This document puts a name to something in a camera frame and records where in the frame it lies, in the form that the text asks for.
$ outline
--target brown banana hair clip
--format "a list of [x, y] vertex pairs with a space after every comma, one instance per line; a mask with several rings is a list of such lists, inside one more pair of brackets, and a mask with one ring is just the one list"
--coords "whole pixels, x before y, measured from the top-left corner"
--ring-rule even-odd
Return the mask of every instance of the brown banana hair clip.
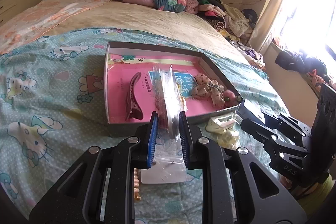
[[126, 97], [126, 120], [129, 118], [135, 118], [138, 120], [143, 119], [143, 113], [142, 110], [135, 99], [134, 95], [134, 86], [135, 84], [139, 81], [141, 77], [141, 73], [137, 72], [131, 79], [128, 92], [127, 92], [127, 97]]

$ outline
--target orange patterned towel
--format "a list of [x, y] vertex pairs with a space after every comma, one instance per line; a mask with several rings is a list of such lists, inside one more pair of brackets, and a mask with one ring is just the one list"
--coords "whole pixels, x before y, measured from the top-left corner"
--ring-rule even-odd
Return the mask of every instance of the orange patterned towel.
[[111, 0], [43, 0], [0, 27], [0, 55], [28, 44], [67, 18]]

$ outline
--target window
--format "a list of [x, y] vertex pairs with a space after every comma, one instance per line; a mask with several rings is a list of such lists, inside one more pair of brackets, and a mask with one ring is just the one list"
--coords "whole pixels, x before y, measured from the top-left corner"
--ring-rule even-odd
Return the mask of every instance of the window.
[[274, 33], [285, 48], [321, 59], [336, 77], [336, 0], [283, 0]]

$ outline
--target pink pom-pom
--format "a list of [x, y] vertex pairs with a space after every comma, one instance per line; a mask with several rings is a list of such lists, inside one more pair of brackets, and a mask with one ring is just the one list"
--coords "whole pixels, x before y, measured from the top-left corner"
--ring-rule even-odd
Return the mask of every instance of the pink pom-pom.
[[236, 96], [231, 90], [225, 90], [223, 92], [223, 97], [225, 100], [225, 105], [227, 107], [232, 107], [238, 104], [236, 100]]

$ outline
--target teal floral blanket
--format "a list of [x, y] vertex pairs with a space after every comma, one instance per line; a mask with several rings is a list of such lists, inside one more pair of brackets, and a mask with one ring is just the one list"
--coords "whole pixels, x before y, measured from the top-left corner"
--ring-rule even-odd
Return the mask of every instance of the teal floral blanket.
[[[26, 218], [88, 147], [104, 149], [122, 140], [110, 137], [114, 132], [106, 125], [102, 81], [109, 41], [204, 52], [244, 98], [269, 114], [287, 113], [265, 73], [181, 41], [104, 27], [41, 37], [0, 56], [0, 184]], [[199, 126], [213, 138], [204, 130], [205, 124]], [[260, 143], [241, 130], [240, 141], [268, 165]], [[201, 223], [201, 170], [188, 171], [184, 183], [142, 184], [140, 192], [136, 224]]]

